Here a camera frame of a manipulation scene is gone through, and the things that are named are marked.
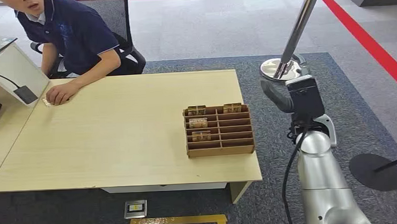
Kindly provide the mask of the person's left hand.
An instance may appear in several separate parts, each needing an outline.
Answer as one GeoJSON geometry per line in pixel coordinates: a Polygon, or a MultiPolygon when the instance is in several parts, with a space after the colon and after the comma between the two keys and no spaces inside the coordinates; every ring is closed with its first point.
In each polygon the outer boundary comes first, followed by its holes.
{"type": "Polygon", "coordinates": [[[80,87],[75,83],[68,82],[62,85],[52,87],[46,93],[46,99],[49,103],[59,106],[67,101],[80,90],[80,87]]]}

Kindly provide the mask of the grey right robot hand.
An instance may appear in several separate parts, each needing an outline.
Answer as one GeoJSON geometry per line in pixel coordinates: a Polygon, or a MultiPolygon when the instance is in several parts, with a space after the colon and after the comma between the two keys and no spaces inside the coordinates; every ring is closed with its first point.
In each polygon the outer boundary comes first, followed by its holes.
{"type": "Polygon", "coordinates": [[[293,101],[290,97],[286,97],[276,90],[270,81],[262,80],[260,83],[264,94],[275,104],[275,106],[277,106],[281,112],[295,112],[293,101]]]}

